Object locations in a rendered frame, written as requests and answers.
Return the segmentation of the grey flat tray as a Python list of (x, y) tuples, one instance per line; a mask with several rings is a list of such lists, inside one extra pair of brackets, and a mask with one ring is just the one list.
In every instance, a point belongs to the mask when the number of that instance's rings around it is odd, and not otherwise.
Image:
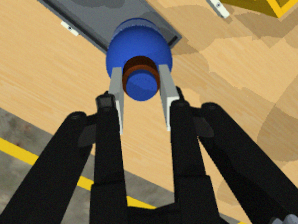
[[(145, 0), (37, 0), (106, 55), (115, 29), (130, 18), (153, 22), (172, 49), (183, 37)], [(165, 26), (164, 24), (167, 26)]]

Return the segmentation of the blue bottle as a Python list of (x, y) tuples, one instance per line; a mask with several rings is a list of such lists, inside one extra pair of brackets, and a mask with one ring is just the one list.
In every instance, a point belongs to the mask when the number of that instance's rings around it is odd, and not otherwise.
[(172, 71), (171, 49), (156, 25), (144, 18), (131, 18), (114, 31), (109, 43), (106, 70), (122, 67), (122, 86), (135, 101), (150, 100), (160, 88), (159, 66), (167, 64)]

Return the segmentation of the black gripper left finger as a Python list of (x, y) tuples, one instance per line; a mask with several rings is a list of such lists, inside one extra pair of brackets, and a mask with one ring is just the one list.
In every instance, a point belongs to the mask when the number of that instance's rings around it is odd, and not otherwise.
[(93, 144), (89, 224), (128, 224), (122, 67), (113, 67), (109, 90), (95, 100), (97, 113), (75, 111), (65, 118), (0, 214), (0, 224), (61, 224)]

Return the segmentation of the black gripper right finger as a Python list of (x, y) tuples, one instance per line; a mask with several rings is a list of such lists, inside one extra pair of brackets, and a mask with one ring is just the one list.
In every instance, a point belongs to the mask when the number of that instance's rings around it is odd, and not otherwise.
[(158, 66), (181, 224), (221, 224), (199, 141), (252, 224), (298, 224), (298, 188), (220, 105), (190, 107), (168, 65)]

